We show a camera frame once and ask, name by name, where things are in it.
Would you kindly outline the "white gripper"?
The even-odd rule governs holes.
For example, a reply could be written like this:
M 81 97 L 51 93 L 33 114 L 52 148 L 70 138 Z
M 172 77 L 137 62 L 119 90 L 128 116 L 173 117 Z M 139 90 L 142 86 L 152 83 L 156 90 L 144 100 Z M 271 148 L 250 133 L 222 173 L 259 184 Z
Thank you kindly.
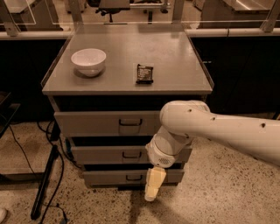
M 174 139 L 154 136 L 146 144 L 145 149 L 154 167 L 147 171 L 144 198 L 147 201 L 153 201 L 165 180 L 164 168 L 169 168 L 176 162 L 181 151 L 181 144 Z

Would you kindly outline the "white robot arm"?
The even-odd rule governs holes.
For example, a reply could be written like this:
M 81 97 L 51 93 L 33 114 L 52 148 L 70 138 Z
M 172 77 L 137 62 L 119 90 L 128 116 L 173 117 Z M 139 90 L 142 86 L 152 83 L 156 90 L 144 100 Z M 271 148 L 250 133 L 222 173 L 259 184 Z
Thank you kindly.
M 170 101 L 160 110 L 161 127 L 146 144 L 153 167 L 147 171 L 144 198 L 153 201 L 179 153 L 195 137 L 213 140 L 253 158 L 280 165 L 280 121 L 219 115 L 203 101 Z

